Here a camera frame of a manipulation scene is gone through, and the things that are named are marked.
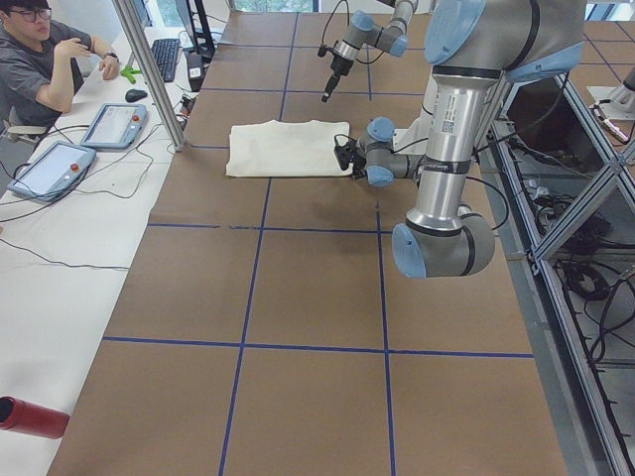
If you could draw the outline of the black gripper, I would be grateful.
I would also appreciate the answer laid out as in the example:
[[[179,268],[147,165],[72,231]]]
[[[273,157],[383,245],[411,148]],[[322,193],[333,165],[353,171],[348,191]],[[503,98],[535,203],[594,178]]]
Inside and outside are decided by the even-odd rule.
[[[333,59],[330,65],[331,76],[328,79],[321,96],[322,102],[328,102],[339,80],[342,76],[347,76],[358,56],[358,47],[348,42],[336,42],[332,47],[321,45],[317,55],[323,58],[327,53],[332,53]]]
[[[350,172],[353,179],[365,179],[366,159],[358,152],[357,141],[349,136],[336,134],[333,142],[333,151],[340,169]]]

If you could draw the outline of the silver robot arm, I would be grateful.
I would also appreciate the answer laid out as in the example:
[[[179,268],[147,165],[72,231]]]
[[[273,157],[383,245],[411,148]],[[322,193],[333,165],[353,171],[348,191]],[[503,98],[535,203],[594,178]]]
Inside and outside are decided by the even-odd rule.
[[[500,80],[525,82],[573,69],[583,49],[581,1],[442,1],[425,38],[437,86],[421,154],[400,153],[394,126],[373,119],[358,139],[336,146],[343,170],[375,186],[418,184],[415,206],[392,232],[393,256],[410,278],[476,274],[491,261],[494,235],[461,197],[488,90]]]
[[[393,9],[392,16],[385,26],[378,25],[373,17],[364,11],[357,10],[354,14],[349,13],[349,3],[344,1],[346,6],[346,31],[343,38],[329,46],[325,40],[326,29],[336,12],[341,1],[338,1],[330,13],[322,30],[321,44],[317,55],[320,58],[327,53],[332,54],[330,64],[331,76],[329,77],[321,101],[327,103],[332,97],[339,81],[348,76],[354,63],[360,62],[366,65],[371,61],[362,61],[358,58],[364,46],[377,49],[380,54],[388,54],[395,58],[401,58],[409,44],[408,28],[419,7],[419,1],[383,1],[383,4]]]

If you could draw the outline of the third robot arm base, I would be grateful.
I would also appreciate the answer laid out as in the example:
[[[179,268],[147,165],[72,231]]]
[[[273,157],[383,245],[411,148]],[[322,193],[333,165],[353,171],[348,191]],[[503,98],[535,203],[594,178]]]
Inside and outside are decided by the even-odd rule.
[[[589,106],[600,121],[634,120],[634,69],[618,86],[588,86],[593,98]]]

